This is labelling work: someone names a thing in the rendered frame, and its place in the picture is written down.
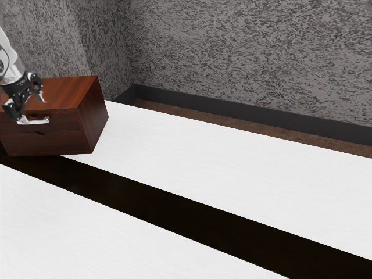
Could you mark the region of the brown wooden drawer cabinet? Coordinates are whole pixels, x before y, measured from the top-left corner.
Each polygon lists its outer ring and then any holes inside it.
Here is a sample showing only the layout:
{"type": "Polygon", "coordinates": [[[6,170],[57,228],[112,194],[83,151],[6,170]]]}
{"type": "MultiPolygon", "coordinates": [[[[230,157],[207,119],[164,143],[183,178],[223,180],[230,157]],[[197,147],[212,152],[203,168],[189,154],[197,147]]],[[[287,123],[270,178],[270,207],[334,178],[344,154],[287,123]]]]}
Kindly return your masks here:
{"type": "Polygon", "coordinates": [[[2,110],[0,142],[9,156],[46,156],[92,153],[109,118],[97,76],[43,79],[38,102],[31,96],[24,114],[30,120],[49,118],[47,124],[19,125],[2,110]]]}

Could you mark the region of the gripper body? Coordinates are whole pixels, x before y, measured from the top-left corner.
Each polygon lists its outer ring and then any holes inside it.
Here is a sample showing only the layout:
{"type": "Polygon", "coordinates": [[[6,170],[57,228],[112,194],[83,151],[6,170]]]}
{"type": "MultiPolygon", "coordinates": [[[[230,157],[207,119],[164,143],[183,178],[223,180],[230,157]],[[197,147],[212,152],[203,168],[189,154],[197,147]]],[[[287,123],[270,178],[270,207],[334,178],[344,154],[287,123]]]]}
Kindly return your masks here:
{"type": "Polygon", "coordinates": [[[31,88],[33,74],[32,72],[25,72],[16,82],[2,85],[2,90],[14,101],[27,101],[30,97],[28,89],[31,88]]]}

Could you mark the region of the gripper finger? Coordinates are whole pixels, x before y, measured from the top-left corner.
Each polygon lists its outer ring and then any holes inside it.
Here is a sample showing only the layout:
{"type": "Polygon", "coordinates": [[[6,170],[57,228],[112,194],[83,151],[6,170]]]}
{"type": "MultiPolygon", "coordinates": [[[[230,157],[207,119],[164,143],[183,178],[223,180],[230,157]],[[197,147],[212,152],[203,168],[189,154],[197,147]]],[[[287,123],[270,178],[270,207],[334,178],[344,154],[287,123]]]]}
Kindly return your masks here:
{"type": "Polygon", "coordinates": [[[28,120],[24,115],[24,108],[27,100],[27,94],[15,94],[1,105],[9,120],[16,121],[19,125],[28,124],[28,120]]]}
{"type": "Polygon", "coordinates": [[[32,87],[30,89],[30,92],[32,92],[37,101],[41,103],[45,103],[45,99],[43,97],[43,83],[42,80],[39,78],[39,76],[36,73],[29,73],[28,79],[30,80],[30,83],[32,83],[32,87]]]}

